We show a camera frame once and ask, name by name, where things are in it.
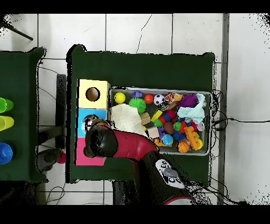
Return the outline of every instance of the beige cloth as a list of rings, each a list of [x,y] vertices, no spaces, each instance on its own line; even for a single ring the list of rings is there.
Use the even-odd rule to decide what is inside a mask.
[[[141,125],[141,118],[137,108],[127,104],[118,104],[111,108],[111,120],[114,121],[117,130],[147,137]]]

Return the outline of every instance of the blue cup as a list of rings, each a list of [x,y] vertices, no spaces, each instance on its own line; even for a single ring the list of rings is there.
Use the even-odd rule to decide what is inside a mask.
[[[5,143],[0,143],[0,165],[7,164],[12,159],[12,149]]]

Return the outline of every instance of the yellow cup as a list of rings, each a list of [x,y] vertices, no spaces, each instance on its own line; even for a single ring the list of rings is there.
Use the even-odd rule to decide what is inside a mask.
[[[12,117],[0,116],[0,131],[8,129],[14,125]]]

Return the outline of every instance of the metal tray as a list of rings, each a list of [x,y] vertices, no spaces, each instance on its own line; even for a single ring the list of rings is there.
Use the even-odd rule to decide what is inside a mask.
[[[205,102],[206,106],[204,107],[205,111],[205,118],[202,122],[205,124],[205,131],[204,132],[197,132],[203,142],[203,147],[200,150],[190,150],[187,153],[179,153],[176,149],[176,144],[177,141],[174,140],[172,147],[159,147],[160,149],[160,154],[173,154],[173,155],[198,155],[198,156],[205,156],[210,152],[211,148],[211,109],[212,109],[212,103],[213,103],[213,98],[212,94],[209,92],[199,92],[199,91],[184,91],[184,90],[168,90],[168,89],[146,89],[146,88],[129,88],[129,87],[112,87],[109,90],[109,106],[108,106],[108,118],[111,115],[111,107],[116,106],[117,103],[113,100],[114,95],[117,92],[122,92],[126,96],[125,104],[128,104],[129,101],[132,99],[131,95],[134,91],[140,91],[143,93],[143,96],[145,94],[162,94],[162,95],[167,95],[170,92],[176,92],[178,94],[186,95],[186,94],[203,94],[205,96]],[[156,112],[157,106],[154,103],[151,103],[147,105],[146,107],[146,112],[149,114],[149,116],[152,118],[153,114]],[[146,128],[154,127],[153,122],[150,122],[145,125]]]

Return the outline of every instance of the dark green tabletop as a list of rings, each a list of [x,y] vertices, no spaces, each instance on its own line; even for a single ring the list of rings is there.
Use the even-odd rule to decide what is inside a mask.
[[[81,45],[74,45],[67,53],[67,91],[71,96],[71,114],[67,118],[71,126],[70,136],[75,136],[78,79],[105,80],[111,86],[212,92],[215,59],[212,53],[154,55],[86,52],[84,49]],[[74,138],[70,138],[70,163],[66,167],[70,182],[77,179],[133,180],[132,163],[126,159],[107,158],[104,166],[74,166],[73,152]],[[187,179],[208,185],[209,155],[164,156]]]
[[[14,108],[0,115],[11,116],[14,126],[0,132],[0,142],[13,150],[12,160],[0,165],[1,181],[46,181],[35,167],[37,146],[37,64],[45,52],[0,52],[0,97],[14,102]]]

